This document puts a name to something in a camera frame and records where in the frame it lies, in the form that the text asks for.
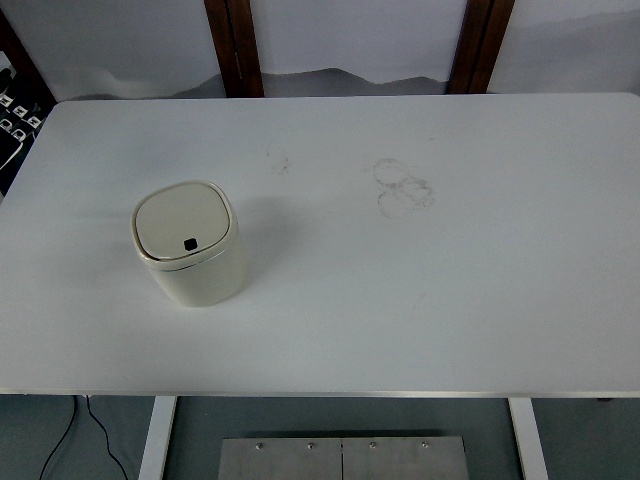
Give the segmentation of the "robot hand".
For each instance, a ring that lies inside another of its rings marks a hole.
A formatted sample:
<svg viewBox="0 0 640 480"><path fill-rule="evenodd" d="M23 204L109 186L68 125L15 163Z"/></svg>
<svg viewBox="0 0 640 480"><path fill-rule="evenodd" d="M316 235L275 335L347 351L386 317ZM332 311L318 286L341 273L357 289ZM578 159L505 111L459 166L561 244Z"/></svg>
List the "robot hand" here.
<svg viewBox="0 0 640 480"><path fill-rule="evenodd" d="M1 70L1 169L33 144L46 113L10 68Z"/></svg>

